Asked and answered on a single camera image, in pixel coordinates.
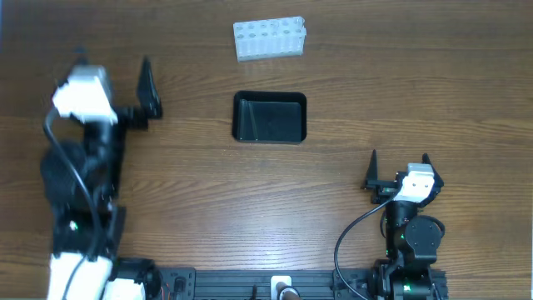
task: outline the black plastic container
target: black plastic container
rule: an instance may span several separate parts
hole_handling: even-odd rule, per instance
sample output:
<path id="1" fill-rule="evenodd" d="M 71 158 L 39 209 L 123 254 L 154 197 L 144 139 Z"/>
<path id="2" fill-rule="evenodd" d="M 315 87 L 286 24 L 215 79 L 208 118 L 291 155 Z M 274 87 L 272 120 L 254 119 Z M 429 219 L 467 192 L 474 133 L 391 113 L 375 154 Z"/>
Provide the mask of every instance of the black plastic container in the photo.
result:
<path id="1" fill-rule="evenodd" d="M 301 143 L 307 135 L 301 92 L 239 91 L 233 98 L 233 137 L 245 143 Z"/>

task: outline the wood grain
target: wood grain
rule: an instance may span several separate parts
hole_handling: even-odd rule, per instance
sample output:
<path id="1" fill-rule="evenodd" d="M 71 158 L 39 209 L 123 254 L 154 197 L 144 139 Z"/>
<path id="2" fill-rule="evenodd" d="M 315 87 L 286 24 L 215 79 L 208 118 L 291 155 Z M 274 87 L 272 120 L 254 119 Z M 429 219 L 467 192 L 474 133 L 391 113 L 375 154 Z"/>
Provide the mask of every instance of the wood grain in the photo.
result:
<path id="1" fill-rule="evenodd" d="M 130 132 L 120 253 L 200 269 L 333 269 L 359 189 L 429 153 L 446 182 L 425 213 L 446 224 L 437 268 L 452 298 L 531 296 L 533 2 L 388 0 L 4 1 L 0 45 L 0 297 L 44 297 L 52 218 L 38 165 L 49 96 L 88 52 L 133 104 L 152 59 L 165 118 Z M 237 63 L 231 24 L 302 15 L 303 57 Z M 230 134 L 241 89 L 299 91 L 299 146 Z M 57 134 L 80 130 L 58 124 Z M 379 216 L 341 247 L 384 257 Z"/>

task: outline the wooden table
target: wooden table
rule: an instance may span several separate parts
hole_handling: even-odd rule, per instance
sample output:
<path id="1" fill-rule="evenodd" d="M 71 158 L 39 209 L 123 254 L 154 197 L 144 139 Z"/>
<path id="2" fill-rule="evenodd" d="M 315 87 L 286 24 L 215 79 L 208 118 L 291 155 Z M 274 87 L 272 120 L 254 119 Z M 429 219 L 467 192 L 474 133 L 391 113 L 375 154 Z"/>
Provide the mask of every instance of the wooden table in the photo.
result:
<path id="1" fill-rule="evenodd" d="M 76 52 L 136 103 L 152 59 L 165 117 L 131 132 L 120 203 L 125 257 L 199 269 L 333 269 L 359 189 L 429 153 L 446 182 L 424 213 L 446 224 L 436 268 L 453 298 L 529 298 L 533 4 L 528 1 L 4 1 L 0 54 L 0 296 L 44 297 L 52 215 L 39 161 L 49 96 Z M 303 57 L 237 63 L 232 24 L 302 15 Z M 307 96 L 298 146 L 231 135 L 238 90 Z M 61 137 L 81 138 L 60 122 Z M 379 214 L 341 248 L 385 256 Z"/>

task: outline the white plastic part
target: white plastic part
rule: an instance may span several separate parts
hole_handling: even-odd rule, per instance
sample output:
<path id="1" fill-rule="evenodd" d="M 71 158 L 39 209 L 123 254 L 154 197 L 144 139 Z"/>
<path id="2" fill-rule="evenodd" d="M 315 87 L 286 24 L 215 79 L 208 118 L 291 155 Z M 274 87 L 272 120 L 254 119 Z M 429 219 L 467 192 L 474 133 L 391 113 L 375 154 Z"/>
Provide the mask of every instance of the white plastic part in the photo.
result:
<path id="1" fill-rule="evenodd" d="M 426 163 L 407 164 L 407 176 L 403 178 L 401 190 L 394 197 L 395 201 L 420 203 L 429 197 L 435 183 L 433 167 Z"/>
<path id="2" fill-rule="evenodd" d="M 146 300 L 144 285 L 133 279 L 117 278 L 107 283 L 102 300 Z"/>
<path id="3" fill-rule="evenodd" d="M 303 54 L 306 29 L 303 17 L 236 22 L 233 24 L 237 61 Z"/>
<path id="4" fill-rule="evenodd" d="M 68 252 L 62 252 L 59 258 L 50 257 L 47 300 L 62 300 L 68 279 L 81 259 L 82 254 Z M 67 300 L 99 300 L 112 267 L 112 261 L 104 257 L 95 262 L 86 259 L 74 274 Z"/>
<path id="5" fill-rule="evenodd" d="M 54 93 L 53 105 L 62 118 L 71 114 L 80 122 L 118 122 L 111 108 L 111 84 L 102 66 L 76 66 Z"/>

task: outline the wooden tabletop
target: wooden tabletop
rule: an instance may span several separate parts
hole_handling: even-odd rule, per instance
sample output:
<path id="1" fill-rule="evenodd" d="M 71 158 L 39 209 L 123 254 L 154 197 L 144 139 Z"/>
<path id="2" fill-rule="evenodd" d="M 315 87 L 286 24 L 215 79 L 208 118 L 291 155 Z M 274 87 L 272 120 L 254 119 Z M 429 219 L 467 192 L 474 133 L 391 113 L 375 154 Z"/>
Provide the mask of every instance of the wooden tabletop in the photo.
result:
<path id="1" fill-rule="evenodd" d="M 533 3 L 529 1 L 4 1 L 0 44 L 0 297 L 45 297 L 52 214 L 39 162 L 50 95 L 77 57 L 136 103 L 152 60 L 164 119 L 130 132 L 120 254 L 199 269 L 333 269 L 342 229 L 374 207 L 359 187 L 429 153 L 446 185 L 436 268 L 452 298 L 530 298 Z M 237 63 L 232 24 L 303 16 L 302 57 Z M 239 90 L 307 96 L 307 139 L 236 142 Z M 58 122 L 57 135 L 81 139 Z M 379 214 L 341 266 L 385 257 Z"/>

